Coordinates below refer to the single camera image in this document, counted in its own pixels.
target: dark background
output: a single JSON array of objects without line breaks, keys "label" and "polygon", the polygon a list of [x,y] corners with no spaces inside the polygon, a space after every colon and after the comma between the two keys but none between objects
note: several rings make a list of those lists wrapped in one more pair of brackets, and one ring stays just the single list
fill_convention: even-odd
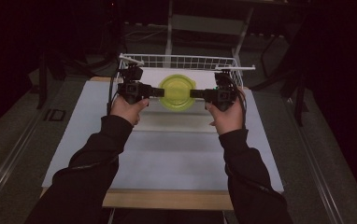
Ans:
[{"label": "dark background", "polygon": [[[73,58],[83,59],[88,49],[100,47],[108,21],[114,23],[109,31],[118,37],[117,42],[123,20],[144,24],[166,22],[167,1],[164,0],[114,1],[117,11],[112,14],[112,20],[106,16],[111,1],[73,3],[74,14],[68,0],[0,2],[0,118],[30,90],[27,74],[37,69],[39,53],[45,46],[54,46]],[[132,16],[125,19],[128,13]],[[313,90],[357,180],[357,1],[326,2],[321,13],[327,38],[316,60],[317,69],[307,77],[307,86]],[[250,28],[260,33],[263,29],[265,33],[270,32],[265,27],[270,27],[266,24],[273,20],[272,14],[270,18],[264,14],[263,18],[265,22],[255,22]]]}]

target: black sleeve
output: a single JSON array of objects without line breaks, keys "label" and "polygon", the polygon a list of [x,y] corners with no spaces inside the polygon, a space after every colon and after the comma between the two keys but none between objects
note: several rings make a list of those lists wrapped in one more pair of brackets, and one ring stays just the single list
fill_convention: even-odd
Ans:
[{"label": "black sleeve", "polygon": [[248,147],[247,130],[220,136],[228,190],[235,214],[243,223],[293,223],[285,199],[272,190],[260,152]]},{"label": "black sleeve", "polygon": [[68,168],[54,175],[25,223],[98,223],[106,192],[118,171],[118,155],[132,129],[125,119],[103,117],[100,133],[92,134]]}]

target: metal rack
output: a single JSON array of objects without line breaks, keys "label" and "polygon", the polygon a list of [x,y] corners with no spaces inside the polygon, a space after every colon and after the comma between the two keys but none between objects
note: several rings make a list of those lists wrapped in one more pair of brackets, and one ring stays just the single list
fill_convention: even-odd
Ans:
[{"label": "metal rack", "polygon": [[[143,67],[149,68],[218,71],[216,67],[238,67],[234,58],[164,54],[123,54],[123,56],[141,61],[144,63]],[[125,68],[127,65],[121,61],[120,68]],[[231,71],[230,74],[237,86],[243,86],[240,71]]]}]

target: yellow bowl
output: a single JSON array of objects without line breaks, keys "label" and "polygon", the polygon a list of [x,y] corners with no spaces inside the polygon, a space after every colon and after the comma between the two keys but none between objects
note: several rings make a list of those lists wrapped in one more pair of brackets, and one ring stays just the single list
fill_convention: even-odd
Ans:
[{"label": "yellow bowl", "polygon": [[160,98],[160,101],[169,110],[186,110],[195,102],[190,97],[190,90],[195,87],[195,82],[184,75],[168,76],[159,84],[159,88],[164,89],[164,97]]}]

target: cable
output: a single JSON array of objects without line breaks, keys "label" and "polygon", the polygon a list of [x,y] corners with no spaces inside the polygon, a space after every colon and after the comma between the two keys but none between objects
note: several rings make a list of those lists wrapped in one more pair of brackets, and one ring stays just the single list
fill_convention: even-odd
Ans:
[{"label": "cable", "polygon": [[104,71],[104,70],[108,69],[109,67],[111,67],[112,64],[114,64],[114,62],[109,63],[107,66],[105,66],[105,67],[103,67],[103,68],[100,68],[100,69],[97,70],[97,71],[94,71],[94,73],[97,74],[98,72]]},{"label": "cable", "polygon": [[141,40],[145,40],[145,39],[147,39],[147,38],[149,38],[149,37],[151,37],[151,36],[153,36],[153,35],[158,35],[158,34],[164,32],[164,31],[165,31],[165,30],[158,31],[158,32],[155,32],[155,33],[153,33],[153,34],[146,35],[146,36],[144,36],[144,37],[141,37],[141,38],[139,38],[139,39],[136,39],[136,40],[134,40],[134,39],[127,39],[127,40],[128,40],[128,41],[131,41],[131,42],[138,42],[138,41],[141,41]]},{"label": "cable", "polygon": [[[78,152],[76,152],[73,157],[71,158],[71,161],[74,161],[76,158],[78,158],[79,156],[81,156],[84,153],[88,153],[88,152],[97,152],[97,151],[104,151],[104,152],[108,152],[108,150],[80,150]],[[71,173],[71,172],[78,172],[78,171],[84,171],[84,170],[88,170],[88,169],[92,169],[101,165],[107,165],[107,164],[112,164],[116,159],[118,158],[118,155],[113,155],[105,160],[102,161],[96,161],[96,162],[92,162],[92,163],[88,163],[88,164],[83,164],[83,165],[78,165],[78,166],[72,166],[72,167],[66,167],[62,170],[59,170],[58,172],[56,172],[52,178],[52,183],[55,181],[56,178],[58,178],[59,176],[65,175],[67,173]]]},{"label": "cable", "polygon": [[109,88],[108,88],[108,102],[107,102],[107,115],[109,115],[111,113],[111,107],[112,107],[112,102],[114,102],[115,97],[117,96],[117,93],[119,91],[119,89],[117,89],[117,91],[114,93],[114,95],[112,95],[112,87],[114,85],[114,78],[118,78],[118,70],[119,70],[119,65],[117,66],[117,68],[115,69],[115,72],[112,73],[111,75],[111,79],[109,81]]},{"label": "cable", "polygon": [[97,53],[100,53],[100,51],[102,50],[103,42],[104,42],[104,38],[105,38],[105,34],[106,34],[106,29],[108,29],[107,25],[108,25],[108,22],[105,22],[103,24],[102,37],[101,37],[101,40],[100,40],[100,46],[99,46],[99,50],[97,51]]},{"label": "cable", "polygon": [[[242,108],[242,116],[243,116],[242,128],[246,130],[246,112],[247,112],[247,108],[245,108],[245,105],[246,105],[246,107],[247,107],[246,97],[245,97],[244,93],[239,90],[239,88],[237,87],[237,85],[234,83],[234,81],[233,81],[230,77],[228,77],[228,76],[224,76],[224,77],[226,77],[226,78],[231,82],[231,84],[233,85],[234,91],[236,92],[237,97],[239,98],[239,101],[241,102],[240,107]],[[277,198],[278,200],[282,201],[282,202],[283,202],[284,204],[286,204],[286,206],[287,206],[287,203],[286,203],[286,200],[284,199],[284,197],[283,197],[281,194],[279,194],[279,193],[277,193],[276,191],[274,191],[272,188],[270,188],[270,187],[268,187],[268,186],[265,186],[265,185],[263,185],[263,184],[260,184],[260,183],[258,183],[258,182],[255,182],[255,181],[253,181],[253,180],[249,180],[249,179],[247,179],[245,176],[241,176],[241,175],[239,175],[238,173],[233,172],[233,171],[229,168],[228,165],[226,165],[226,167],[228,168],[228,171],[229,171],[232,175],[234,175],[235,177],[237,177],[237,179],[238,179],[240,182],[242,182],[242,183],[246,184],[247,186],[250,186],[250,187],[252,187],[252,188],[254,188],[254,189],[258,189],[258,190],[260,190],[260,191],[262,191],[262,192],[264,192],[264,193],[267,193],[267,194],[269,194],[269,195],[274,196],[275,198]]]},{"label": "cable", "polygon": [[70,59],[65,54],[61,53],[60,51],[58,51],[56,49],[51,49],[50,53],[56,55],[61,60],[65,61],[65,63],[67,65],[73,67],[74,69],[77,69],[78,71],[80,71],[85,76],[87,76],[87,77],[95,77],[96,76],[96,74],[93,73],[92,71],[90,71],[88,68],[83,67],[81,64],[79,64],[76,61]]},{"label": "cable", "polygon": [[129,34],[126,34],[124,36],[128,36],[128,35],[133,35],[133,34],[148,34],[148,33],[155,33],[155,32],[161,32],[161,31],[152,31],[152,30],[145,30],[145,31],[133,31]]}]

